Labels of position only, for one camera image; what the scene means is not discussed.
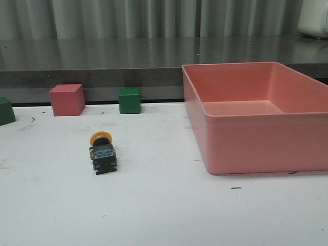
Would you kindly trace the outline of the yellow mushroom push button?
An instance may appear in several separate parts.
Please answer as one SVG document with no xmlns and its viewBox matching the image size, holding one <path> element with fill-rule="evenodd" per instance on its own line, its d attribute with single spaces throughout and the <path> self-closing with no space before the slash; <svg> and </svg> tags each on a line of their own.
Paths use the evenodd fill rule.
<svg viewBox="0 0 328 246">
<path fill-rule="evenodd" d="M 99 131 L 90 138 L 89 154 L 96 175 L 117 171 L 116 150 L 109 132 Z"/>
</svg>

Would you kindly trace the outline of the green cube block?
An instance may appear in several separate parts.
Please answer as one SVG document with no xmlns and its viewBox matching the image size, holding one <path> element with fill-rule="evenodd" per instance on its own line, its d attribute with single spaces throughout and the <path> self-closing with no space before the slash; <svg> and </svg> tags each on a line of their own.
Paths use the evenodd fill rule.
<svg viewBox="0 0 328 246">
<path fill-rule="evenodd" d="M 118 96 L 120 114 L 141 113 L 140 88 L 122 88 Z"/>
</svg>

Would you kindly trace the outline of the pink plastic bin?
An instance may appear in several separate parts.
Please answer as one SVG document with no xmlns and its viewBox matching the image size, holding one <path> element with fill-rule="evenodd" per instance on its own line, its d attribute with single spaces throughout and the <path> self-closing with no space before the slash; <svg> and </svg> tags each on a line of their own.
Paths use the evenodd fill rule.
<svg viewBox="0 0 328 246">
<path fill-rule="evenodd" d="M 327 169 L 327 85 L 277 62 L 184 65 L 209 173 Z"/>
</svg>

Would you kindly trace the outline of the pink cube block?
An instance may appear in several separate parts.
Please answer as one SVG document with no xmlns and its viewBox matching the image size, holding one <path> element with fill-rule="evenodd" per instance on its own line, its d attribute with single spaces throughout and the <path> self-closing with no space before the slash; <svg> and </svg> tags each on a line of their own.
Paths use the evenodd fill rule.
<svg viewBox="0 0 328 246">
<path fill-rule="evenodd" d="M 57 85 L 49 95 L 54 116 L 78 116 L 86 106 L 82 84 Z"/>
</svg>

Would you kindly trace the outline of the dark grey counter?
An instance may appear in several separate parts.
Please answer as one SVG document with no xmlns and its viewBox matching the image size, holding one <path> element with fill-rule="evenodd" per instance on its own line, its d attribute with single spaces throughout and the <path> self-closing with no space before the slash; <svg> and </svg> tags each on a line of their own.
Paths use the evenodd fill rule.
<svg viewBox="0 0 328 246">
<path fill-rule="evenodd" d="M 48 105 L 59 84 L 82 84 L 89 104 L 140 88 L 145 102 L 183 100 L 182 65 L 279 62 L 327 82 L 327 40 L 301 35 L 1 41 L 1 96 Z"/>
</svg>

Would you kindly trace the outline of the green block at left edge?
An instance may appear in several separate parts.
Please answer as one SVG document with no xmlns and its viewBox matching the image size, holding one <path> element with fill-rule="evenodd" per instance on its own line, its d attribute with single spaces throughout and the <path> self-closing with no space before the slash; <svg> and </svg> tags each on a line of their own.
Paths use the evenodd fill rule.
<svg viewBox="0 0 328 246">
<path fill-rule="evenodd" d="M 0 98 L 0 125 L 6 125 L 15 122 L 15 114 L 12 107 L 12 102 L 6 98 Z"/>
</svg>

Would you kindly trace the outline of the white appliance on counter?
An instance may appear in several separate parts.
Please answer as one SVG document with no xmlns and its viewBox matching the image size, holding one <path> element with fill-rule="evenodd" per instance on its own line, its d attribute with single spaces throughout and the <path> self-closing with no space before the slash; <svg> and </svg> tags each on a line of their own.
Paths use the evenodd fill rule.
<svg viewBox="0 0 328 246">
<path fill-rule="evenodd" d="M 303 0 L 298 32 L 314 38 L 327 38 L 327 0 Z"/>
</svg>

